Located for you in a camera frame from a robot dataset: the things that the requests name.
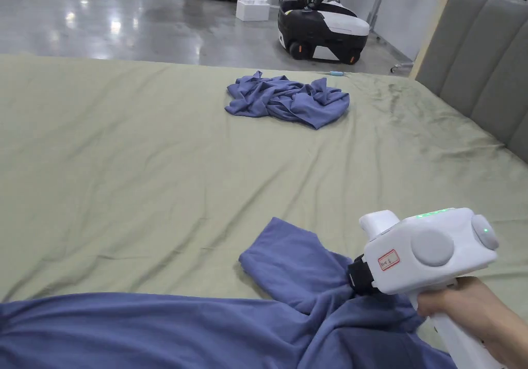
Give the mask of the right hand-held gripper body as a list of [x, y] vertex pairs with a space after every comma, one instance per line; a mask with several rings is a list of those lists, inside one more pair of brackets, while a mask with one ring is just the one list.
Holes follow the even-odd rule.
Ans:
[[487, 219], [468, 208], [447, 208], [400, 220], [392, 211], [359, 220], [368, 241], [348, 266], [358, 295], [404, 294], [414, 307], [423, 291], [454, 287], [456, 279], [497, 259], [499, 240]]

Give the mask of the person's right hand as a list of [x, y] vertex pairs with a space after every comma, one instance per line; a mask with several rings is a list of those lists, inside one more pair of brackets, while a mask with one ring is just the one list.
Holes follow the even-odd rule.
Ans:
[[460, 277], [457, 287], [422, 292], [417, 311], [427, 317], [445, 314], [507, 368], [527, 368], [527, 323], [477, 277]]

